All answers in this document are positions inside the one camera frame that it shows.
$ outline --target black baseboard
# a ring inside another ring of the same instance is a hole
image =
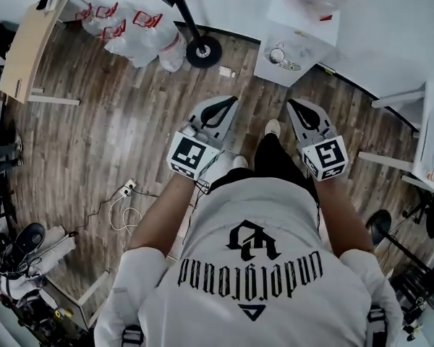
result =
[[[179,27],[186,27],[187,25],[184,22],[175,22],[175,24]],[[241,40],[246,40],[249,41],[250,43],[255,43],[260,45],[260,40],[257,40],[255,38],[250,38],[248,36],[244,36],[244,35],[240,35],[238,33],[233,33],[233,32],[229,32],[229,31],[225,31],[225,30],[219,30],[218,28],[213,28],[213,27],[208,27],[208,26],[202,26],[202,25],[196,25],[196,27],[199,30],[204,30],[206,32],[213,32],[213,33],[219,33],[221,35],[226,35],[226,36],[231,36],[233,38],[238,38]],[[322,67],[319,64],[315,65],[316,68],[321,69],[324,72],[327,72],[325,67]],[[348,83],[349,85],[357,88],[358,90],[362,91],[364,94],[368,95],[372,100],[377,100],[379,99],[378,97],[374,96],[372,93],[370,93],[369,91],[365,90],[363,87],[357,85],[355,82],[352,82],[351,80],[345,78],[344,76],[341,76],[340,74],[334,72],[333,74],[331,74],[334,77],[339,78],[341,81],[344,81],[345,83]],[[417,129],[415,126],[413,126],[410,122],[407,121],[407,119],[405,119],[399,112],[393,110],[391,107],[385,107],[388,111],[390,111],[394,116],[396,116],[398,119],[400,119],[402,122],[404,122],[410,129],[412,129],[412,131],[416,131],[418,132],[419,129]]]

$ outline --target round black base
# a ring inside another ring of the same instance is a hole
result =
[[[198,42],[193,40],[187,46],[187,60],[196,68],[212,67],[222,57],[222,47],[217,39],[210,36],[201,36],[199,43],[205,46],[206,53],[201,54],[198,47]]]
[[[384,235],[381,231],[388,233],[391,229],[391,224],[391,214],[386,210],[379,210],[370,217],[366,226],[367,229],[371,231],[371,240],[375,247],[384,239]]]

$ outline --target black triangle logo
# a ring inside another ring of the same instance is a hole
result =
[[[252,320],[258,319],[262,311],[265,309],[264,304],[238,304],[239,307],[244,311],[244,313]]]

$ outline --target black pole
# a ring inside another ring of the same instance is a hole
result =
[[[198,48],[200,49],[201,53],[205,53],[205,47],[201,43],[201,35],[197,30],[195,21],[193,20],[190,10],[188,9],[187,2],[185,0],[173,0],[173,2],[176,4],[177,8],[179,8],[179,11],[182,14],[182,17],[186,25],[191,31],[193,39],[196,40],[198,44]]]
[[[389,235],[384,230],[381,229],[379,225],[376,226],[378,231],[386,238],[388,239],[394,246],[399,248],[405,255],[411,259],[413,262],[415,262],[418,266],[420,266],[426,273],[430,270],[428,266],[426,266],[423,262],[420,261],[418,257],[416,257],[413,253],[411,253],[407,248],[405,248],[403,245],[401,245],[392,235]]]

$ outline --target shirt sleeve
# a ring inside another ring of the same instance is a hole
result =
[[[164,255],[154,248],[131,249],[122,255],[113,288],[96,323],[97,347],[122,344],[125,327],[138,325],[138,310],[166,269]]]
[[[374,254],[351,249],[341,255],[341,262],[349,267],[365,284],[372,304],[381,307],[386,314],[388,339],[386,347],[394,346],[399,337],[404,315],[396,293],[384,276]]]

